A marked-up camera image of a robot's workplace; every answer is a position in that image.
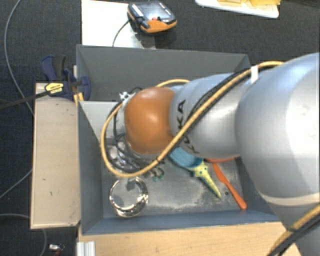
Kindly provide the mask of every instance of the gray box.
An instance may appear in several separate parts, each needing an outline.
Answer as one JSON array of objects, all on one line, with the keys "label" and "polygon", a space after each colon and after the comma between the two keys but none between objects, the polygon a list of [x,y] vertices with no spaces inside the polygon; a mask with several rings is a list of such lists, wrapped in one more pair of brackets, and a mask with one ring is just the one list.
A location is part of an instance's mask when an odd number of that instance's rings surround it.
[{"label": "gray box", "polygon": [[100,153],[100,131],[118,93],[134,87],[152,87],[174,78],[197,79],[249,68],[245,54],[182,50],[77,46],[77,77],[89,76],[90,101],[78,105],[81,228],[83,235],[127,233],[238,225],[277,221],[259,196],[240,159],[224,163],[222,171],[243,195],[248,209],[241,211],[209,167],[219,188],[218,199],[188,170],[169,160],[162,167],[164,180],[142,178],[149,200],[139,216],[116,216],[109,203],[109,190],[116,181]]}]

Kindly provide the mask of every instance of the black cable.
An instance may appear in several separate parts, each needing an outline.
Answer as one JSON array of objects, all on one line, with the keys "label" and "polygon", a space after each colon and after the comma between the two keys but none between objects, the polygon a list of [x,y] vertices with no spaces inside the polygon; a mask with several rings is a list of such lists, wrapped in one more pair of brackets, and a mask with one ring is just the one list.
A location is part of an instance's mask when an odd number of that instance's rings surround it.
[{"label": "black cable", "polygon": [[[215,94],[217,92],[218,89],[220,89],[223,85],[225,85],[226,83],[230,82],[232,79],[234,79],[236,76],[240,75],[241,73],[243,73],[245,71],[245,69],[235,72],[231,75],[229,75],[228,77],[226,77],[224,80],[222,80],[220,83],[218,83],[214,88],[210,89],[209,91],[207,91],[197,102],[196,104],[193,106],[192,110],[190,111],[187,119],[189,119],[196,111],[197,109],[204,103],[206,102],[213,94]],[[238,83],[242,82],[244,79],[246,79],[248,76],[245,76],[243,79],[241,79],[240,81],[238,81]]]},{"label": "black cable", "polygon": [[302,227],[298,230],[295,230],[289,237],[287,237],[284,241],[281,242],[275,249],[273,249],[267,256],[281,256],[286,250],[297,240],[316,229],[320,226],[320,214],[317,214],[313,218],[311,218],[308,222],[306,222]]},{"label": "black cable", "polygon": [[118,32],[115,34],[114,39],[113,39],[113,42],[112,42],[112,47],[115,46],[115,42],[116,42],[116,39],[117,39],[119,33],[121,32],[121,30],[122,30],[128,23],[129,23],[129,20],[127,20],[127,21],[122,25],[122,27],[120,27],[120,29],[118,30]]},{"label": "black cable", "polygon": [[128,93],[129,93],[129,94],[132,94],[135,90],[142,91],[143,89],[142,89],[141,87],[137,86],[137,87],[134,87],[134,88],[133,88],[131,91],[129,91]]},{"label": "black cable", "polygon": [[9,103],[10,101],[8,101],[8,100],[5,100],[5,99],[2,99],[2,98],[0,98],[0,103],[1,104],[6,104],[6,103]]},{"label": "black cable", "polygon": [[35,95],[31,95],[29,97],[25,97],[25,98],[21,98],[21,99],[15,100],[15,101],[9,101],[9,102],[7,102],[5,104],[0,105],[0,110],[4,110],[6,108],[19,105],[21,103],[26,103],[28,101],[34,101],[36,99],[39,99],[39,98],[47,96],[47,95],[48,95],[48,92],[44,91],[44,92],[41,92],[41,93],[38,93],[38,94],[35,94]]}]

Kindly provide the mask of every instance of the black carpet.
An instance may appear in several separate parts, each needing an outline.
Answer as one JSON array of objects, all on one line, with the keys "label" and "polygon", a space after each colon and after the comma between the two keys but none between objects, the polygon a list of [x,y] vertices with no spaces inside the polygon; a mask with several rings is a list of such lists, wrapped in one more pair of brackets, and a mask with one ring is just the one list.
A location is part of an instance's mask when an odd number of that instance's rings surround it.
[{"label": "black carpet", "polygon": [[[277,19],[202,8],[193,0],[163,0],[175,13],[175,29],[156,38],[163,49],[243,53],[252,64],[290,60],[319,51],[320,4],[317,0],[282,0]],[[4,31],[15,0],[1,1],[0,99],[20,99],[4,57]],[[7,50],[12,71],[25,96],[45,77],[40,61],[49,54],[66,55],[76,63],[81,43],[80,0],[22,0],[8,28]],[[33,118],[25,104],[0,110],[0,195],[32,167]],[[30,214],[31,177],[0,199],[0,214]],[[36,256],[43,247],[41,231],[28,221],[0,218],[0,255]],[[48,244],[64,243],[75,252],[75,228],[49,229]],[[49,250],[44,255],[54,255]]]}]

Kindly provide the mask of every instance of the orange handle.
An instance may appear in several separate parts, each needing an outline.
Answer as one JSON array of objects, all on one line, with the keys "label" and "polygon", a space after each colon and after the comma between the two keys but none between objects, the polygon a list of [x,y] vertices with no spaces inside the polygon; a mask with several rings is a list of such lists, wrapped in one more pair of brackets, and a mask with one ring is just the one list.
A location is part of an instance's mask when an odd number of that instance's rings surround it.
[{"label": "orange handle", "polygon": [[234,197],[234,200],[236,201],[236,203],[239,205],[239,207],[242,210],[245,210],[248,208],[246,202],[242,199],[242,197],[238,194],[238,192],[235,190],[235,188],[229,183],[226,182],[225,185],[228,187],[228,189],[230,190],[231,194]]},{"label": "orange handle", "polygon": [[238,192],[235,190],[235,188],[230,184],[230,182],[224,176],[224,174],[222,173],[222,171],[221,171],[220,167],[218,166],[218,164],[213,162],[212,163],[212,167],[213,167],[213,169],[215,171],[215,174],[217,175],[218,179],[227,186],[227,188],[231,192],[232,196],[234,197],[234,200],[239,205],[239,207],[242,210],[247,209],[248,206],[247,206],[246,202],[242,199],[242,197],[238,194]]}]

